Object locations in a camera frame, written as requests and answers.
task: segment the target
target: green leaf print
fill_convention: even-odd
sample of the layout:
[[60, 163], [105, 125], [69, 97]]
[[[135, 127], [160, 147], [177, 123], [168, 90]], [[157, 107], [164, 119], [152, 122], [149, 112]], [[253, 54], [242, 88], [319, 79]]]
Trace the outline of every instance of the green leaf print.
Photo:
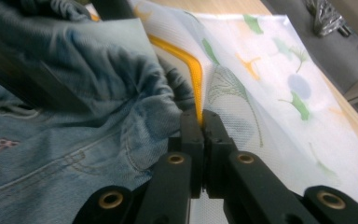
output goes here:
[[330, 181], [332, 181], [336, 186], [338, 186], [341, 182], [338, 175], [321, 162], [321, 160], [316, 155], [316, 152], [313, 149], [311, 143], [310, 143], [310, 151], [312, 152], [312, 155], [316, 160], [316, 165], [318, 166], [318, 168], [321, 169], [322, 172], [324, 172], [324, 174], [330, 179]]
[[292, 60], [292, 51], [286, 45], [286, 43], [284, 43], [280, 38], [273, 38], [272, 40], [274, 41], [278, 51], [286, 56], [289, 60]]
[[264, 34], [263, 30], [260, 28], [260, 25], [258, 24], [256, 17], [243, 15], [243, 19], [245, 20], [246, 24], [248, 24], [249, 28], [257, 35]]
[[199, 19], [197, 19], [197, 17], [195, 17], [193, 14], [191, 14], [188, 11], [183, 11], [185, 12], [185, 14], [189, 15], [190, 17], [192, 17], [194, 20], [196, 20], [200, 25], [202, 25], [202, 23], [199, 21]]
[[296, 57], [300, 60], [300, 66], [296, 70], [296, 73], [298, 73], [303, 62], [305, 62], [308, 59], [308, 54], [304, 49], [291, 48], [290, 51], [292, 51], [296, 55]]
[[211, 60], [212, 60], [215, 64], [220, 64], [220, 63], [217, 61], [216, 57], [214, 56], [214, 53], [213, 53], [213, 50], [212, 50], [211, 45], [209, 44], [209, 42], [208, 42], [205, 38], [202, 39], [202, 45], [204, 46], [205, 51], [206, 51], [206, 53], [209, 55], [209, 57], [211, 58]]
[[212, 77], [212, 81], [210, 84], [210, 89], [208, 90], [207, 97], [208, 101], [213, 104], [213, 102], [224, 95], [235, 95], [242, 98], [250, 107], [252, 114], [255, 118], [255, 124], [257, 126], [260, 146], [264, 145], [263, 136], [261, 134], [260, 125], [258, 123], [257, 116], [255, 115], [255, 111], [250, 104], [248, 95], [246, 93], [245, 87], [242, 83], [237, 79], [237, 77], [226, 67], [216, 65]]
[[285, 101], [285, 100], [279, 100], [279, 101], [287, 102], [287, 103], [293, 105], [295, 107], [295, 109], [298, 110], [298, 112], [300, 112], [301, 119], [308, 120], [310, 118], [309, 110], [307, 109], [307, 107], [305, 106], [305, 104], [303, 103], [301, 98], [297, 95], [297, 93], [292, 91], [292, 96], [293, 96], [292, 102]]

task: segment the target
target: wooden table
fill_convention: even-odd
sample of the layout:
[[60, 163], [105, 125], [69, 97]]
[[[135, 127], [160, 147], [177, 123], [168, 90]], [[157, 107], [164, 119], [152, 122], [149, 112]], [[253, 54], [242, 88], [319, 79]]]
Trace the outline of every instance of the wooden table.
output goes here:
[[[184, 10], [212, 13], [212, 14], [259, 14], [270, 15], [269, 10], [259, 0], [151, 0], [152, 2], [161, 4], [167, 7], [179, 7]], [[348, 118], [353, 130], [358, 136], [358, 113], [347, 102], [347, 100], [339, 93], [336, 87], [324, 77], [324, 81], [330, 88], [331, 92], [336, 97], [343, 113]]]

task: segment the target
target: blue jeans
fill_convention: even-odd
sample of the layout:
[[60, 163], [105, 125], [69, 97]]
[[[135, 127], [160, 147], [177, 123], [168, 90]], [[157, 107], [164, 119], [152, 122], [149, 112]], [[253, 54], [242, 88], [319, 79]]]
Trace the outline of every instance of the blue jeans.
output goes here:
[[[143, 184], [194, 106], [137, 20], [29, 18], [0, 1], [0, 60], [24, 70], [0, 70], [0, 223], [70, 223], [95, 190]], [[60, 106], [34, 107], [16, 79]]]

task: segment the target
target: white fabric with leaf print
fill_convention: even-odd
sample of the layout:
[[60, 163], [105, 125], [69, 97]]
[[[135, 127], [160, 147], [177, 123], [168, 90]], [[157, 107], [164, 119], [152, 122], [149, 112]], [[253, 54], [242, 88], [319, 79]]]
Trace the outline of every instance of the white fabric with leaf print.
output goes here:
[[[131, 2], [149, 35], [198, 59], [202, 108], [220, 115], [239, 150], [257, 154], [295, 193], [326, 185], [358, 202], [358, 138], [287, 17]], [[203, 195], [191, 223], [225, 223], [221, 210]]]

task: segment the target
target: gray floor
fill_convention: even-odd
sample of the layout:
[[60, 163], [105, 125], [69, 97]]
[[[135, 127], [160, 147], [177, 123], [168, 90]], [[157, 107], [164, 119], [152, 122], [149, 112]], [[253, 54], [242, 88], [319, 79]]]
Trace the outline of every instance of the gray floor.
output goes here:
[[[306, 46], [312, 60], [319, 65], [330, 81], [343, 94], [358, 80], [358, 36], [342, 36], [338, 31], [325, 37], [313, 31], [313, 16], [305, 0], [261, 0], [274, 14], [289, 17]], [[358, 104], [353, 105], [358, 111]]]

